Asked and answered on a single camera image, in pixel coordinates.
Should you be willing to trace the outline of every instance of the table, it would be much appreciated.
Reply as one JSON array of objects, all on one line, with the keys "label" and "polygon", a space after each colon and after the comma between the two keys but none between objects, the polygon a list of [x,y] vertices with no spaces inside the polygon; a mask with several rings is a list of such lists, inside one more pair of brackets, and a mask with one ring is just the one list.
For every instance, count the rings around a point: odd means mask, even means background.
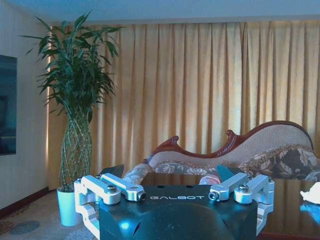
[{"label": "table", "polygon": [[[195,185],[200,175],[148,173],[141,185]],[[320,205],[303,201],[300,191],[309,191],[311,181],[274,179],[274,212],[267,217],[259,240],[320,240]]]}]

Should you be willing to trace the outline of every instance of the carpet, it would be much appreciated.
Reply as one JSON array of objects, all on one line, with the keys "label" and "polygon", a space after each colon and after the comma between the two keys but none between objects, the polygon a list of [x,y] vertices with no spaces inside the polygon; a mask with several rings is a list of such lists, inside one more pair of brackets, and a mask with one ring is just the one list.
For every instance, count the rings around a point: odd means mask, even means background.
[{"label": "carpet", "polygon": [[0,240],[94,239],[83,223],[77,226],[60,224],[56,191],[0,219]]}]

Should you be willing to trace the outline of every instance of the television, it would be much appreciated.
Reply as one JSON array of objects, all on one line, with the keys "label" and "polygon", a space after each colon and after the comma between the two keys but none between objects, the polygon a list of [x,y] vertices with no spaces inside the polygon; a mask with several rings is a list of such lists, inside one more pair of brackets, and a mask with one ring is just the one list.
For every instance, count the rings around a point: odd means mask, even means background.
[{"label": "television", "polygon": [[17,58],[0,55],[0,155],[16,154]]}]

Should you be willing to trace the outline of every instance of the pleated curtain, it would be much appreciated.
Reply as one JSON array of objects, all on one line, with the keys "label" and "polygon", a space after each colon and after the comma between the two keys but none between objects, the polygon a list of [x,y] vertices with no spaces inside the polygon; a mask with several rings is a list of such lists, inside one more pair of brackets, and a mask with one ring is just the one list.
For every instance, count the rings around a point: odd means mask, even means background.
[{"label": "pleated curtain", "polygon": [[[116,92],[90,124],[92,174],[128,171],[174,135],[190,152],[212,153],[226,130],[273,120],[302,125],[320,151],[320,21],[126,25],[114,37],[119,57],[107,70]],[[49,115],[50,189],[66,122]]]}]

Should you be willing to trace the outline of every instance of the sofa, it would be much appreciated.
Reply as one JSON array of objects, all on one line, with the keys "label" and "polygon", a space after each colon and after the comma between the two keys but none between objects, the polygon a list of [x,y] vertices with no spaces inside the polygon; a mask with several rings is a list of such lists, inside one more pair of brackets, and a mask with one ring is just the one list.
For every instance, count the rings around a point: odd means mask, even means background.
[{"label": "sofa", "polygon": [[139,184],[149,172],[203,175],[219,182],[217,165],[237,167],[255,177],[320,180],[320,161],[309,134],[290,121],[261,124],[244,135],[226,131],[227,141],[216,152],[197,154],[178,145],[174,136],[156,147],[142,163],[124,175]]}]

